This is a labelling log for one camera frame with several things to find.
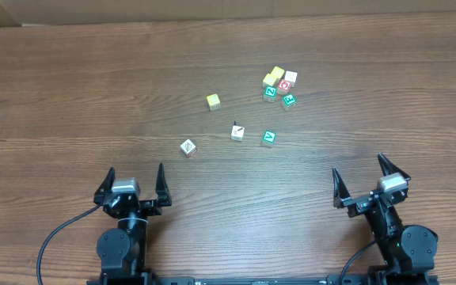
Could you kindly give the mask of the green E block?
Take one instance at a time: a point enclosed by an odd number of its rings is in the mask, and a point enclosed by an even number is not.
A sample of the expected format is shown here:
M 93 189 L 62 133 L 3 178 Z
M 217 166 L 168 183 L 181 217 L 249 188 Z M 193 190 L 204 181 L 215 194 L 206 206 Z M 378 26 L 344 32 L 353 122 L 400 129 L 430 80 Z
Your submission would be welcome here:
M 293 94 L 289 93 L 282 97 L 281 105 L 285 111 L 292 109 L 296 104 L 297 99 Z

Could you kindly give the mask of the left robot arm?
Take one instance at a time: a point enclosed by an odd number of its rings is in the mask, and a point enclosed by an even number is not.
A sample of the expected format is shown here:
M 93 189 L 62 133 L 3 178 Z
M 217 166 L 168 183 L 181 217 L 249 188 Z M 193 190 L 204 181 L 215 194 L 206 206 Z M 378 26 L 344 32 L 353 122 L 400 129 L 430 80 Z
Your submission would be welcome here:
M 141 200 L 138 181 L 117 179 L 111 168 L 95 191 L 93 202 L 117 220 L 117 226 L 106 230 L 97 240 L 101 260 L 98 279 L 88 284 L 151 284 L 152 271 L 146 267 L 148 218 L 162 214 L 172 205 L 163 164 L 158 166 L 155 199 Z

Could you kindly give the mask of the green Z block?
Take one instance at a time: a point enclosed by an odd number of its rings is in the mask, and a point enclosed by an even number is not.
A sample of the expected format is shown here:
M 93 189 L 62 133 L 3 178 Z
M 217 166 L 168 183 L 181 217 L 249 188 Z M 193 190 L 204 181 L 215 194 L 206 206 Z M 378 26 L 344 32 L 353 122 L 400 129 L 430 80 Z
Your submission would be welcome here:
M 276 88 L 273 86 L 266 86 L 263 94 L 263 99 L 265 101 L 274 102 L 276 99 Z

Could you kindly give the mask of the white block red drawing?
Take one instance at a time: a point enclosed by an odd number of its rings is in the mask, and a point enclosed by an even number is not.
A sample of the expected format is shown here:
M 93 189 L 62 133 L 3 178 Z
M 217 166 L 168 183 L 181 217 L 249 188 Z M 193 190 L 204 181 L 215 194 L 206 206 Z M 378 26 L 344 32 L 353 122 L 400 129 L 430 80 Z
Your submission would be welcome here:
M 181 143 L 180 148 L 188 158 L 197 152 L 196 145 L 190 139 L 186 139 Z

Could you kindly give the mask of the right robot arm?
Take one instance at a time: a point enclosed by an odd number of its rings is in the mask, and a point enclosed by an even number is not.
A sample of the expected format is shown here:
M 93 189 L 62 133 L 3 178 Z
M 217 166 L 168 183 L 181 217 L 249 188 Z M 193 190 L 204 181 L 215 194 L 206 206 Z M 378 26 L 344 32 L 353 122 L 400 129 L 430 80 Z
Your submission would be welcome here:
M 378 154 L 383 177 L 369 194 L 353 198 L 337 168 L 332 168 L 333 206 L 347 210 L 354 218 L 363 215 L 370 227 L 373 241 L 358 250 L 345 264 L 341 273 L 332 277 L 336 284 L 437 284 L 436 276 L 428 273 L 435 267 L 439 237 L 421 225 L 404 225 L 395 206 L 408 197 L 411 177 Z M 370 266 L 364 275 L 348 275 L 351 264 L 371 246 L 377 245 L 383 265 Z

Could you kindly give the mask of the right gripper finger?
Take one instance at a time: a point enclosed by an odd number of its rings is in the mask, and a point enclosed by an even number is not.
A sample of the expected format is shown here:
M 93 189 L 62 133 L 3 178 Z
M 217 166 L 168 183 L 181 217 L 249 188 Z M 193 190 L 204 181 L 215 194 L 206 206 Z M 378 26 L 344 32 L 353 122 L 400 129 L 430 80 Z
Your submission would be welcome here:
M 391 174 L 399 173 L 403 176 L 403 178 L 406 181 L 411 180 L 411 177 L 406 172 L 404 172 L 395 164 L 393 164 L 382 152 L 378 153 L 378 163 L 380 165 L 384 177 L 389 176 Z
M 352 198 L 336 167 L 332 168 L 333 206 L 342 208 Z

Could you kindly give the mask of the white block in cluster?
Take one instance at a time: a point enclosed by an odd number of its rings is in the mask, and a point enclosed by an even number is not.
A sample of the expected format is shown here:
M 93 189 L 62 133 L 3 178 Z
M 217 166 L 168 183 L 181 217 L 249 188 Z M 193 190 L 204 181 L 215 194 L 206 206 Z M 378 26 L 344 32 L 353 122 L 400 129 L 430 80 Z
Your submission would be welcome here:
M 291 84 L 291 87 L 295 86 L 298 74 L 294 71 L 286 70 L 284 74 L 284 80 Z

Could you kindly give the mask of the lone yellow block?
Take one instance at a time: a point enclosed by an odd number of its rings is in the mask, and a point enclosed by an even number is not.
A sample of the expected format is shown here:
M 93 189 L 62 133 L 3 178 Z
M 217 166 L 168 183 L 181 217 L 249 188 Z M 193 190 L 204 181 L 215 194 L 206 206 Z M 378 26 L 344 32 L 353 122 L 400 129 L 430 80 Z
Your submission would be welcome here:
M 211 111 L 221 108 L 221 101 L 217 93 L 207 96 L 206 99 Z

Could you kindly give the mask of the yellow block rear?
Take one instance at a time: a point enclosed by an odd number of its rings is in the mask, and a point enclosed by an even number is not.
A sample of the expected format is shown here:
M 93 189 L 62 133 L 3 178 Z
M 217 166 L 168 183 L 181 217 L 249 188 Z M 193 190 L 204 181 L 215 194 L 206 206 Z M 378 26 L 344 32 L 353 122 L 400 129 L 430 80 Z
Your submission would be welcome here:
M 272 69 L 271 74 L 280 80 L 284 76 L 285 72 L 286 71 L 283 68 L 281 68 L 279 66 L 275 66 Z

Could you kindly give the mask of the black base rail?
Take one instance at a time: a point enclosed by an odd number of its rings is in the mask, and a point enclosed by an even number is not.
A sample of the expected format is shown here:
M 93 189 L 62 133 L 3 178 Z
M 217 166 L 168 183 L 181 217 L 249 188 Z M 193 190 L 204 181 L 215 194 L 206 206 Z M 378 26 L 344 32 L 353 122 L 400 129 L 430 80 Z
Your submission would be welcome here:
M 190 276 L 181 277 L 155 277 L 155 285 L 362 285 L 362 284 L 432 284 L 439 285 L 437 276 L 428 276 L 428 281 L 418 276 L 408 276 L 402 279 L 390 277 L 385 283 L 369 281 L 366 275 L 346 275 L 342 283 L 339 275 L 327 275 L 308 279 L 282 278 L 282 279 L 195 279 Z

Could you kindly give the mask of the green V block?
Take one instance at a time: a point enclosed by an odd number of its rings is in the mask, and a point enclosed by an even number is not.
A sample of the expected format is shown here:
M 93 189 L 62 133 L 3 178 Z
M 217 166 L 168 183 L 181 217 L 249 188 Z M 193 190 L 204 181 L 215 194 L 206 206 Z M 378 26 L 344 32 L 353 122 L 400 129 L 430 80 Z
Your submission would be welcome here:
M 276 133 L 274 131 L 266 130 L 263 134 L 261 144 L 267 147 L 273 147 L 276 141 Z

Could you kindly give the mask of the white block pencil drawing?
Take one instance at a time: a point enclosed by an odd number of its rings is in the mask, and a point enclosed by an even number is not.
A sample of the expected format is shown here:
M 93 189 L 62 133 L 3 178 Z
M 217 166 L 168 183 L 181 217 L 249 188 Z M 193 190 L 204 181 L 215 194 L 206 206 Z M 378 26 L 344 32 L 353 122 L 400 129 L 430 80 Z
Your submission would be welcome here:
M 241 141 L 245 133 L 245 128 L 241 126 L 234 125 L 231 131 L 231 139 Z

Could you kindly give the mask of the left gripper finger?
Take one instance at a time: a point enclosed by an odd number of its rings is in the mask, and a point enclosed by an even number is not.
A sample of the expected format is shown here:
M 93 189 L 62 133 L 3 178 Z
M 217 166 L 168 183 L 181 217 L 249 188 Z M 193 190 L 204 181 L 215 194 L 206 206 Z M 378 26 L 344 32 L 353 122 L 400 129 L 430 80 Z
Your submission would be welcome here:
M 116 171 L 114 170 L 113 167 L 111 167 L 109 169 L 105 179 L 102 181 L 101 185 L 98 187 L 98 189 L 94 193 L 93 202 L 96 205 L 102 205 L 102 203 L 105 200 L 105 196 L 108 193 L 112 192 L 112 185 L 113 185 L 115 179 L 116 179 Z
M 169 207 L 172 205 L 172 197 L 169 192 L 169 187 L 166 183 L 165 170 L 162 163 L 160 163 L 158 166 L 155 192 L 158 196 L 158 204 L 161 207 Z

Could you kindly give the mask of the yellow block front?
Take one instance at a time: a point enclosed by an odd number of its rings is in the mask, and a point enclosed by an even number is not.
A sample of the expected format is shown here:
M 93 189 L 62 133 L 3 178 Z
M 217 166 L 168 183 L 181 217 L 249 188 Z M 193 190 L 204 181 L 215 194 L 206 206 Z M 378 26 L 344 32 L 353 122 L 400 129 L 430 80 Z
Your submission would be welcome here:
M 264 88 L 268 86 L 274 86 L 279 79 L 274 74 L 266 74 L 262 86 Z

